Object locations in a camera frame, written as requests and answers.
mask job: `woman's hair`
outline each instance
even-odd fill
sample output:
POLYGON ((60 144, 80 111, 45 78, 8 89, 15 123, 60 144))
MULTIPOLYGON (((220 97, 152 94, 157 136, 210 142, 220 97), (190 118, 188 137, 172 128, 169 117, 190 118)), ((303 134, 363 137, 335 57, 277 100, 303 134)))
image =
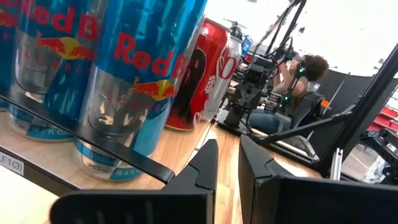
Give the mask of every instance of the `woman's hair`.
POLYGON ((310 81, 318 80, 328 69, 329 64, 323 57, 304 55, 306 78, 310 81))

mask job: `woman's arm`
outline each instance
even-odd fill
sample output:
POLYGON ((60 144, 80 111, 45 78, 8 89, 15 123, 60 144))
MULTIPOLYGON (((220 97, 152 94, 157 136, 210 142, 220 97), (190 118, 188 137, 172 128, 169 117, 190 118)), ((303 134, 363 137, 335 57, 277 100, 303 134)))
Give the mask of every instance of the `woman's arm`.
POLYGON ((285 63, 281 63, 281 65, 279 65, 279 70, 284 78, 284 90, 286 91, 293 80, 293 76, 287 70, 285 63))
POLYGON ((274 77, 274 87, 279 84, 280 84, 280 72, 277 75, 275 75, 275 77, 274 77))
MULTIPOLYGON (((282 63, 279 66, 279 69, 280 69, 280 71, 282 73, 282 76, 284 78, 284 90, 287 91, 287 89, 289 88, 290 84, 293 81, 294 74, 291 74, 291 72, 287 70, 287 67, 286 67, 285 63, 282 63)), ((305 91, 305 89, 306 89, 306 87, 305 87, 304 82, 299 80, 299 81, 297 81, 297 84, 296 84, 296 86, 295 86, 295 88, 293 90, 292 95, 293 96, 299 96, 305 91)))

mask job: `jeans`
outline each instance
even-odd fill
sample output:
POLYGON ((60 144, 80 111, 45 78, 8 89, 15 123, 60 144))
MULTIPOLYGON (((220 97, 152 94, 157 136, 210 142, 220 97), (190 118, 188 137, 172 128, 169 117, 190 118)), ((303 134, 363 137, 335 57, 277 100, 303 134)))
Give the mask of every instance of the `jeans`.
MULTIPOLYGON (((279 130, 279 122, 279 118, 263 109, 253 110, 249 117, 249 126, 266 134, 277 133, 279 130)), ((289 128, 288 124, 284 124, 283 130, 289 128)))

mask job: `price label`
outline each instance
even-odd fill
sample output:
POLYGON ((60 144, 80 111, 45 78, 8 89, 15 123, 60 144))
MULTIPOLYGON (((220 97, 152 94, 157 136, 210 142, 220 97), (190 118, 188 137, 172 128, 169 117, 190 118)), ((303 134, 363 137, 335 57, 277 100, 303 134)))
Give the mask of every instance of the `price label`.
POLYGON ((24 163, 0 152, 0 166, 3 166, 19 175, 24 175, 24 163))

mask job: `black pole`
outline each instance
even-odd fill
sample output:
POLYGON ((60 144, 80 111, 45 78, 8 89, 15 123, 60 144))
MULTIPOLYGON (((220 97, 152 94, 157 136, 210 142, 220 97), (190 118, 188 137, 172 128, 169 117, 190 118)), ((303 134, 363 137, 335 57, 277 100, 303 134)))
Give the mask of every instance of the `black pole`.
POLYGON ((327 175, 329 172, 333 153, 338 147, 345 150, 345 156, 351 152, 351 146, 354 146, 352 144, 353 141, 359 139, 361 132, 366 130, 367 123, 371 122, 377 116, 378 112, 384 106, 387 97, 391 94, 388 91, 392 91, 391 80, 397 72, 398 45, 394 47, 385 64, 365 89, 357 106, 353 110, 351 119, 342 125, 324 155, 321 156, 318 170, 322 175, 327 175))
POLYGON ((292 33, 293 29, 294 29, 294 26, 296 25, 297 19, 299 19, 299 16, 301 15, 301 12, 303 11, 305 3, 307 3, 307 0, 301 0, 300 6, 298 7, 297 12, 296 12, 296 14, 293 17, 292 23, 290 23, 290 26, 287 29, 283 40, 286 40, 291 35, 291 33, 292 33))
MULTIPOLYGON (((291 12, 291 10, 293 9, 293 7, 295 7, 298 3, 300 3, 300 6, 298 7, 296 14, 295 14, 294 17, 293 17, 293 20, 292 20, 292 22, 290 23, 290 26, 289 26, 289 28, 287 29, 284 38, 282 39, 282 43, 283 43, 287 38, 289 38, 289 36, 291 35, 291 33, 292 33, 292 31, 293 31, 293 28, 294 28, 294 25, 296 24, 297 19, 299 19, 299 16, 300 16, 301 12, 303 11, 303 8, 304 8, 306 2, 307 2, 307 0, 296 0, 294 3, 291 3, 291 4, 288 6, 288 8, 284 11, 283 15, 281 15, 281 17, 280 17, 280 23, 283 24, 283 22, 286 20, 287 16, 290 14, 290 12, 291 12)), ((272 46, 274 45, 274 42, 275 42, 275 40, 276 40, 276 37, 277 37, 277 35, 278 35, 278 33, 279 33, 279 30, 280 30, 280 26, 278 26, 278 29, 276 30, 276 33, 274 34, 274 37, 272 38, 272 40, 271 40, 271 42, 270 42, 270 44, 269 44, 269 46, 268 46, 268 48, 267 48, 267 51, 266 51, 266 53, 265 53, 266 55, 269 54, 269 52, 271 51, 272 46)))

